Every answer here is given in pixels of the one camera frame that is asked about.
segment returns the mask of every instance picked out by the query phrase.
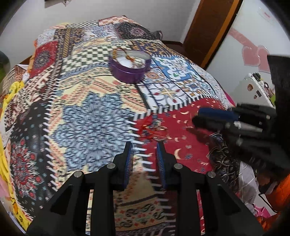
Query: quilt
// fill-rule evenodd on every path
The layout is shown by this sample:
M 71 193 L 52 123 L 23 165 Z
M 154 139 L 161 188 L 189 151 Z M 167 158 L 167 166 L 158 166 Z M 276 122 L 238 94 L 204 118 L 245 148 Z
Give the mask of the quilt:
M 98 171 L 131 141 L 129 185 L 114 192 L 116 234 L 174 234 L 176 196 L 155 175 L 157 142 L 140 130 L 157 117 L 166 127 L 167 152 L 193 171 L 212 170 L 209 158 L 218 155 L 208 141 L 213 134 L 194 130 L 191 118 L 200 107 L 230 107 L 217 81 L 125 16 L 52 27 L 35 46 L 29 78 L 1 115 L 7 136 L 1 175 L 20 225 L 26 230 L 72 173 Z M 152 55 L 140 83 L 112 76 L 108 54 L 117 47 Z M 200 218 L 204 234 L 201 204 Z

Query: purple tin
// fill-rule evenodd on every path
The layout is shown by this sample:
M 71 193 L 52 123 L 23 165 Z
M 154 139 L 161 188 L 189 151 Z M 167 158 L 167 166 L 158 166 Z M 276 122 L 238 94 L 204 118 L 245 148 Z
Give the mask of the purple tin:
M 150 70 L 151 56 L 148 53 L 137 50 L 125 50 L 130 57 L 141 58 L 145 60 L 145 67 L 133 69 L 119 64 L 113 59 L 113 51 L 109 54 L 109 67 L 112 75 L 127 84 L 139 83 L 146 72 Z M 126 56 L 124 51 L 118 50 L 119 56 Z

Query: yellow cloth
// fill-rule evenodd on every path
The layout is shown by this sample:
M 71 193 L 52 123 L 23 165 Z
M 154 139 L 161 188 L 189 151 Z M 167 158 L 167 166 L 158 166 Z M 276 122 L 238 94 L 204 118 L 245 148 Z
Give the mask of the yellow cloth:
M 3 110 L 1 113 L 0 119 L 2 119 L 2 117 L 4 115 L 4 111 L 5 111 L 8 103 L 15 96 L 15 94 L 23 87 L 24 87 L 23 81 L 14 82 L 10 86 L 10 94 L 6 95 L 6 97 L 3 100 Z M 20 208 L 17 205 L 16 198 L 15 198 L 16 196 L 14 194 L 12 183 L 10 181 L 10 172 L 9 171 L 10 171 L 10 169 L 8 167 L 7 159 L 5 157 L 2 138 L 0 137 L 0 175 L 8 183 L 9 193 L 10 193 L 10 197 L 11 197 L 11 201 L 12 201 L 12 205 L 13 205 L 13 214 L 18 219 L 18 221 L 22 225 L 22 227 L 25 230 L 27 230 L 27 228 L 30 224 L 30 221 L 24 216 L 24 213 L 22 212 L 22 210 L 20 210 Z

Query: black cable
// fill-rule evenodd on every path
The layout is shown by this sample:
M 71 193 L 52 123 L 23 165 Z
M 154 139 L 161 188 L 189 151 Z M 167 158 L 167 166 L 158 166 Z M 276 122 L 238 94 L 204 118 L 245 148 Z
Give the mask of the black cable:
M 259 197 L 260 198 L 262 198 L 263 199 L 263 201 L 271 208 L 271 210 L 273 211 L 273 212 L 275 212 L 275 213 L 278 213 L 277 211 L 275 211 L 273 208 L 272 208 L 272 206 L 261 196 L 261 193 L 259 193 L 258 194 L 259 195 Z

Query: brown sticker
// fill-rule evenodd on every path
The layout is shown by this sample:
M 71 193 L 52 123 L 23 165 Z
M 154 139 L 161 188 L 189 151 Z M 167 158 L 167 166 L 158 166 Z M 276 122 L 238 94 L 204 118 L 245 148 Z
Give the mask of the brown sticker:
M 251 84 L 248 84 L 248 87 L 247 87 L 247 89 L 248 89 L 248 91 L 252 91 L 253 90 L 253 85 L 251 85 Z

